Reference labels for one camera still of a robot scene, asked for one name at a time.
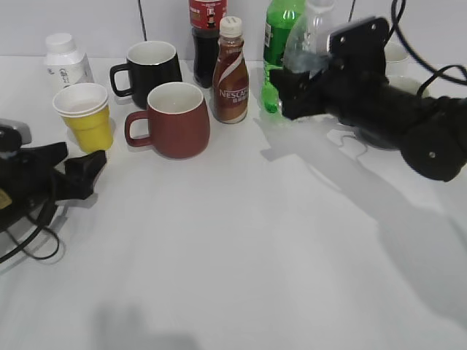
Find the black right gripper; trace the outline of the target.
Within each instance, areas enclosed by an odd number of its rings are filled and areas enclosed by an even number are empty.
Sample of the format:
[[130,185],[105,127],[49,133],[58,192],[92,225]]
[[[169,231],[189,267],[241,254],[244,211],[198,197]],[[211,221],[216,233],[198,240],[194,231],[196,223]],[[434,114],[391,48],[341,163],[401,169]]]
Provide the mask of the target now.
[[271,69],[269,81],[282,101],[282,115],[289,120],[331,114],[345,125],[362,128],[392,128],[394,116],[385,106],[384,75],[356,71],[331,59],[328,68],[313,77]]

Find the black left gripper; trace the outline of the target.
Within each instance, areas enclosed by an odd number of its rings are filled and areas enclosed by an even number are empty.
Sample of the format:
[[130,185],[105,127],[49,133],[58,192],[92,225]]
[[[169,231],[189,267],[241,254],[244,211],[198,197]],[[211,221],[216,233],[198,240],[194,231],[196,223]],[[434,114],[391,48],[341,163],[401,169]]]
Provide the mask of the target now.
[[104,150],[64,162],[65,172],[55,167],[69,155],[66,142],[23,147],[20,134],[1,127],[1,214],[22,214],[38,202],[86,200],[107,163]]

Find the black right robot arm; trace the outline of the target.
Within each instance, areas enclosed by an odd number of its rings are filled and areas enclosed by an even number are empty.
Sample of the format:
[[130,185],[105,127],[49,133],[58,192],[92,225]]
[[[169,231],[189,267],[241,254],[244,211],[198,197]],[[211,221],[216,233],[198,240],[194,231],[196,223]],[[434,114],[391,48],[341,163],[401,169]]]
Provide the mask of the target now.
[[466,100],[393,87],[380,59],[333,58],[314,76],[274,69],[270,81],[289,120],[331,114],[388,142],[428,179],[449,182],[466,165]]

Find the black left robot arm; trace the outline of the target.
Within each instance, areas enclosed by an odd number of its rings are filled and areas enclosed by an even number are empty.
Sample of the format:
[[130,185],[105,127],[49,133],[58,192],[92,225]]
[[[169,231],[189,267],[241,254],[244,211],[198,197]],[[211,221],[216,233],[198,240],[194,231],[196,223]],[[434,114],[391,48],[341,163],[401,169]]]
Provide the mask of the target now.
[[58,201],[85,200],[107,163],[104,150],[68,157],[65,142],[24,148],[19,130],[1,126],[1,229],[42,207],[46,221]]

